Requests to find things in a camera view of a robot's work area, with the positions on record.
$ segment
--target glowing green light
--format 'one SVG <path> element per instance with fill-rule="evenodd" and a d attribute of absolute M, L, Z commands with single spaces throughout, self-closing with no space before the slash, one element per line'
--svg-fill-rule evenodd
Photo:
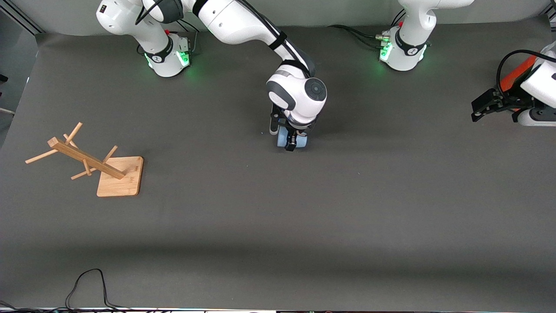
<path fill-rule="evenodd" d="M 189 65 L 189 55 L 187 52 L 176 51 L 177 58 L 180 60 L 182 66 Z"/>
<path fill-rule="evenodd" d="M 147 54 L 145 53 L 145 58 L 147 59 L 148 66 L 152 68 L 151 60 L 148 58 Z"/>
<path fill-rule="evenodd" d="M 390 56 L 390 51 L 392 51 L 392 43 L 389 42 L 384 48 L 382 48 L 382 51 L 380 52 L 380 58 L 383 61 L 388 60 L 388 57 Z"/>
<path fill-rule="evenodd" d="M 421 56 L 419 57 L 419 61 L 421 61 L 423 59 L 423 57 L 425 56 L 425 50 L 426 50 L 426 45 L 423 47 L 423 51 L 421 52 Z"/>

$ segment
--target dark gray tabletop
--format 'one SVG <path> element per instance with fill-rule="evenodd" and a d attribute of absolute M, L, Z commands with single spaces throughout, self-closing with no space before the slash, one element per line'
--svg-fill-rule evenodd
<path fill-rule="evenodd" d="M 268 134 L 280 61 L 260 42 L 203 33 L 162 79 L 131 37 L 41 37 L 0 151 L 1 298 L 59 306 L 100 267 L 124 306 L 556 311 L 556 132 L 470 120 L 506 53 L 550 42 L 546 17 L 440 25 L 411 72 L 342 30 L 286 31 L 329 88 L 294 153 Z M 139 196 L 97 198 L 64 155 L 24 163 L 78 121 L 80 148 L 145 158 Z M 73 305 L 101 304 L 86 277 Z"/>

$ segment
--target wooden stand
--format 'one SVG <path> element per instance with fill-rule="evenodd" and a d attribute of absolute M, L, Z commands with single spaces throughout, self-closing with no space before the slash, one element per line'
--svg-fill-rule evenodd
<path fill-rule="evenodd" d="M 92 155 L 80 150 L 73 142 L 73 138 L 77 135 L 82 125 L 83 123 L 79 122 L 69 136 L 64 134 L 66 141 L 53 137 L 48 141 L 48 145 L 52 150 L 34 158 L 30 158 L 26 160 L 25 163 L 29 164 L 56 152 L 61 152 L 68 157 L 82 162 L 85 167 L 85 171 L 72 176 L 72 180 L 85 175 L 91 176 L 92 172 L 96 170 L 102 172 L 98 182 L 97 196 L 118 197 L 139 194 L 141 173 L 143 172 L 143 158 L 140 156 L 112 158 L 112 154 L 118 149 L 118 146 L 114 146 L 104 160 L 100 161 Z"/>

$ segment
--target cable connector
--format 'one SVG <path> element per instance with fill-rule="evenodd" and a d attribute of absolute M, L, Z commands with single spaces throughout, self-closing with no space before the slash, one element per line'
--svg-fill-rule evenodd
<path fill-rule="evenodd" d="M 390 35 L 376 35 L 375 39 L 378 41 L 390 42 Z"/>

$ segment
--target square wooden base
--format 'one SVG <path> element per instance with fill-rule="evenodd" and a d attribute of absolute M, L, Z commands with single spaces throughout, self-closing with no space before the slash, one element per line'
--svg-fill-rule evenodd
<path fill-rule="evenodd" d="M 117 179 L 106 173 L 101 173 L 101 179 L 98 181 L 97 196 L 121 197 L 139 194 L 141 173 L 143 172 L 142 157 L 109 158 L 106 164 L 119 169 L 126 176 L 122 179 Z"/>

